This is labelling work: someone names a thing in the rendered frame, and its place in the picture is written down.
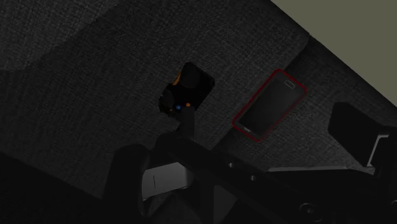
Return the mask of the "dark grey fabric sofa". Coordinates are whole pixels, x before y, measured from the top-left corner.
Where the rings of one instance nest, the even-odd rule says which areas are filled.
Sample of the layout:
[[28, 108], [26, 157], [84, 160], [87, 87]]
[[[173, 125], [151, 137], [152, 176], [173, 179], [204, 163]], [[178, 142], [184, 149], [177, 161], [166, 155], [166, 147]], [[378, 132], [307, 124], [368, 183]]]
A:
[[[397, 107], [271, 0], [0, 0], [0, 151], [100, 197], [117, 148], [178, 126], [158, 97], [186, 62], [216, 80], [196, 141], [262, 170], [359, 169], [327, 131], [336, 102], [397, 126]], [[307, 95], [257, 143], [232, 120], [276, 69]]]

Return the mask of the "red framed black phone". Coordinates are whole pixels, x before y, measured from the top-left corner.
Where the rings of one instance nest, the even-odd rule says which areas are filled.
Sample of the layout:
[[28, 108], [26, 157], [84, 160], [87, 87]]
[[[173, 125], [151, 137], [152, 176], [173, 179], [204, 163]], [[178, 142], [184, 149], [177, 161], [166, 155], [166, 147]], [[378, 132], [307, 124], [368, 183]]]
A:
[[232, 126], [256, 142], [306, 96], [307, 89], [282, 69], [276, 69], [232, 120]]

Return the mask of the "black game controller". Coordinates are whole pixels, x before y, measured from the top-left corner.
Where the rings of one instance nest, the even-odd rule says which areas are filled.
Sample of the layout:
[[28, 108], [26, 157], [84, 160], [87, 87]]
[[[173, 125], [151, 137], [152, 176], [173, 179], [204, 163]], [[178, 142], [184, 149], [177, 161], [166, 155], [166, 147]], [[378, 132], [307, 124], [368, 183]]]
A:
[[198, 110], [215, 86], [215, 79], [192, 62], [186, 62], [158, 100], [160, 112], [178, 119], [183, 108]]

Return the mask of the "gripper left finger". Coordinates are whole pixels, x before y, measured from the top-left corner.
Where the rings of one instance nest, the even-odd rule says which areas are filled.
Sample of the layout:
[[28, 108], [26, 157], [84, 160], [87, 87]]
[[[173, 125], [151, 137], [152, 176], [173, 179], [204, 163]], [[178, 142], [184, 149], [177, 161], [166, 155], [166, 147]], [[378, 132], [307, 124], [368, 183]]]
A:
[[195, 142], [195, 111], [183, 108], [176, 131], [160, 135], [151, 151], [130, 144], [115, 151], [104, 190], [104, 224], [151, 224], [143, 203], [143, 176], [155, 156], [177, 160], [199, 180], [199, 217], [214, 222], [214, 186], [211, 152]]

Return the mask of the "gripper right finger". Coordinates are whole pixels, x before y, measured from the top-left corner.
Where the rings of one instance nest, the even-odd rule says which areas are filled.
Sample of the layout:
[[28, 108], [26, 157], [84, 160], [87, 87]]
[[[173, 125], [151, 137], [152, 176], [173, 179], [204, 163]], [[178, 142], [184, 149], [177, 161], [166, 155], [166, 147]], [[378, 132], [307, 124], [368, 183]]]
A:
[[379, 224], [397, 224], [397, 135], [386, 130], [368, 136], [366, 166], [375, 169], [372, 207]]

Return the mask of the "black box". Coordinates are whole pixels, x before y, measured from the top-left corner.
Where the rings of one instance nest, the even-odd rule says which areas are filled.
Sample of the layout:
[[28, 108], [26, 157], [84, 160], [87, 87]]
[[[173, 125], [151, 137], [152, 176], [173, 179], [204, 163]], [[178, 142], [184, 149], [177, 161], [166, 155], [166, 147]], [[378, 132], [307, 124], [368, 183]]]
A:
[[378, 167], [380, 140], [390, 131], [348, 102], [333, 105], [328, 133], [363, 167]]

